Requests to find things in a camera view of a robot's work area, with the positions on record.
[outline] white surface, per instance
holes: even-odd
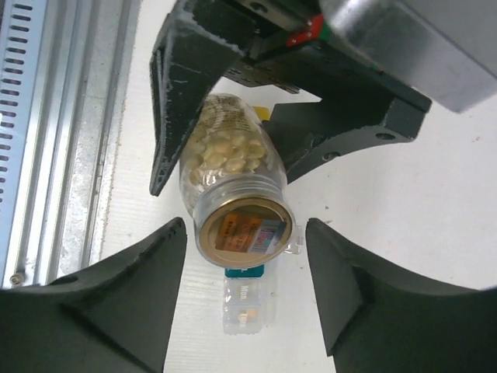
[[[154,152],[148,61],[173,1],[144,0],[131,65],[104,255],[143,239],[175,216],[191,219],[177,170],[159,198],[148,193]],[[279,89],[223,81],[253,105],[290,99]],[[288,187],[300,222],[328,222],[349,239],[410,270],[474,288],[497,284],[497,99],[463,115],[434,105],[410,145],[337,159]],[[167,372],[330,372],[305,250],[277,265],[276,321],[254,336],[222,332],[223,270],[189,241],[166,359]]]

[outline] white pill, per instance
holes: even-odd
[[[247,168],[250,169],[251,171],[255,170],[260,165],[261,161],[259,161],[258,159],[249,159],[247,161]]]
[[[233,144],[233,146],[237,147],[237,148],[240,148],[242,147],[243,145],[245,145],[245,143],[247,142],[247,136],[245,136],[244,134],[233,134],[231,136],[231,143]]]
[[[193,154],[202,154],[207,149],[207,145],[203,141],[192,141],[190,139],[186,143],[186,150]]]
[[[212,146],[217,153],[229,155],[233,152],[233,145],[227,138],[215,138]]]
[[[194,185],[195,187],[197,185],[200,185],[202,182],[202,172],[199,169],[194,169],[189,173],[189,181]]]
[[[226,138],[229,140],[231,138],[231,133],[230,131],[219,131],[216,132],[216,136],[218,136],[219,138]]]
[[[247,158],[260,159],[266,155],[266,149],[262,145],[251,144],[247,148]]]
[[[262,146],[262,142],[258,138],[251,138],[248,140],[248,144]]]
[[[245,159],[247,158],[246,148],[234,148],[230,158]]]
[[[224,164],[224,171],[227,173],[240,173],[244,166],[244,159],[230,159]]]
[[[225,157],[219,153],[212,153],[205,160],[208,169],[219,169],[224,163]]]
[[[216,115],[215,113],[210,110],[210,111],[203,111],[200,115],[198,126],[201,126],[202,128],[211,128],[214,123],[216,123]]]
[[[202,125],[197,125],[195,129],[193,130],[191,138],[198,138],[201,140],[202,138],[205,138],[207,136],[207,132],[205,128]]]
[[[196,169],[197,167],[200,167],[202,163],[203,163],[203,156],[200,154],[195,154],[186,160],[185,165],[189,169]]]

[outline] gold metal lid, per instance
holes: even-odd
[[[241,220],[248,228],[242,234],[238,230],[235,237],[229,236],[228,231],[234,232],[237,221]],[[291,213],[273,200],[263,197],[230,200],[213,212],[200,228],[199,249],[209,261],[221,267],[257,267],[285,249],[293,228]],[[269,242],[271,246],[265,252]]]

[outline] small plastic bottle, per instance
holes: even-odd
[[[224,268],[264,264],[286,249],[295,229],[283,162],[260,124],[238,97],[209,95],[180,159],[197,247]]]

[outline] label on lid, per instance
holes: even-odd
[[[231,213],[224,218],[216,238],[216,249],[234,253],[272,254],[286,227],[284,221]]]

